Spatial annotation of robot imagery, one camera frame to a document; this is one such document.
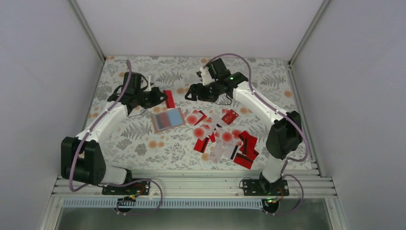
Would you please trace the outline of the red VIP chip card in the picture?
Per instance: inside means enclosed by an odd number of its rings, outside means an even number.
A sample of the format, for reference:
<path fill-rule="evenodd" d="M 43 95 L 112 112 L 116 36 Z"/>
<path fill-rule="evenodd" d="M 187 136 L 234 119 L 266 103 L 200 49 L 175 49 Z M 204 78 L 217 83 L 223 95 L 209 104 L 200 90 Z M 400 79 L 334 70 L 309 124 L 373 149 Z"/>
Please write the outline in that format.
<path fill-rule="evenodd" d="M 166 113 L 160 113 L 155 115 L 155 122 L 157 130 L 163 130 L 170 126 L 169 118 Z"/>

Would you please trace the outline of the tan leather card holder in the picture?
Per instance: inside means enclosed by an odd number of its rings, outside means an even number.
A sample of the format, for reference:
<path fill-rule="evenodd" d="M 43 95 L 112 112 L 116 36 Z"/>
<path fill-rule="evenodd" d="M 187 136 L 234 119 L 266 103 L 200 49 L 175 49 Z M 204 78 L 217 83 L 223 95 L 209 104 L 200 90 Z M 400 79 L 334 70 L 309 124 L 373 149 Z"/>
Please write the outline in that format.
<path fill-rule="evenodd" d="M 166 131 L 186 124 L 181 109 L 173 108 L 151 116 L 155 133 Z"/>

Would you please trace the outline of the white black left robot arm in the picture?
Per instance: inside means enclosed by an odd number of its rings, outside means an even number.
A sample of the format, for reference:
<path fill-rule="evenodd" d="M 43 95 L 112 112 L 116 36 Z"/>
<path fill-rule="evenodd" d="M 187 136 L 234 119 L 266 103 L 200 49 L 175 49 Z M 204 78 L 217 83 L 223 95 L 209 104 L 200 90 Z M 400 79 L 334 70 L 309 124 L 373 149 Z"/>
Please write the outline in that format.
<path fill-rule="evenodd" d="M 82 132 L 75 137 L 65 137 L 61 142 L 61 176 L 69 181 L 72 192 L 82 187 L 74 187 L 74 182 L 83 186 L 114 185 L 121 194 L 133 189 L 130 171 L 125 168 L 108 166 L 102 153 L 102 144 L 115 128 L 138 106 L 145 109 L 167 100 L 167 95 L 153 87 L 147 90 L 128 90 L 124 94 L 114 90 L 107 99 L 103 111 Z"/>

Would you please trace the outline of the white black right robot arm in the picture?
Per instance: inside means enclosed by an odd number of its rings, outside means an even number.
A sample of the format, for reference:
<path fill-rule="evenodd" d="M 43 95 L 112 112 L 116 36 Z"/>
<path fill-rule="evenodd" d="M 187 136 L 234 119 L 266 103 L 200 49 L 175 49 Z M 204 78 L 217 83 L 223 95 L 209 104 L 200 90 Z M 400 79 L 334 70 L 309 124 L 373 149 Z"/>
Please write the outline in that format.
<path fill-rule="evenodd" d="M 192 84 L 185 94 L 190 101 L 215 102 L 222 94 L 227 94 L 251 110 L 269 129 L 266 148 L 269 152 L 267 163 L 260 173 L 260 191 L 271 195 L 278 188 L 288 160 L 287 156 L 296 150 L 303 141 L 301 117 L 296 111 L 278 109 L 269 100 L 253 89 L 248 81 L 239 84 L 211 82 Z"/>

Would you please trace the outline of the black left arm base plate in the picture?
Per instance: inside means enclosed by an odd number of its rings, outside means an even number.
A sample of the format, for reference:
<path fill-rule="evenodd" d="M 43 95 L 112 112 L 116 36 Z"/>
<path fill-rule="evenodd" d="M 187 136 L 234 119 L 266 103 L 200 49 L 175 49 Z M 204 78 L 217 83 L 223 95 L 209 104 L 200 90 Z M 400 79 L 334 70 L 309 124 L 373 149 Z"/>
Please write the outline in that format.
<path fill-rule="evenodd" d="M 150 181 L 140 181 L 124 187 L 108 185 L 102 188 L 102 194 L 117 195 L 117 196 L 132 196 L 132 195 L 146 196 L 149 194 L 150 186 L 151 186 Z"/>

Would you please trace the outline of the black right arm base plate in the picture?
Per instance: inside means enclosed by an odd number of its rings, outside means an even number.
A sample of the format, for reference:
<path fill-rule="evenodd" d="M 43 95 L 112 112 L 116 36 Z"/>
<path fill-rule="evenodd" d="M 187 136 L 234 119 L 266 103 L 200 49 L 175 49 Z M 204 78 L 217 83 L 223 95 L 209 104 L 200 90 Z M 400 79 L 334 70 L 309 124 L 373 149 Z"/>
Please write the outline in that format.
<path fill-rule="evenodd" d="M 245 196 L 288 196 L 289 186 L 285 179 L 269 183 L 267 180 L 243 179 L 240 185 Z"/>

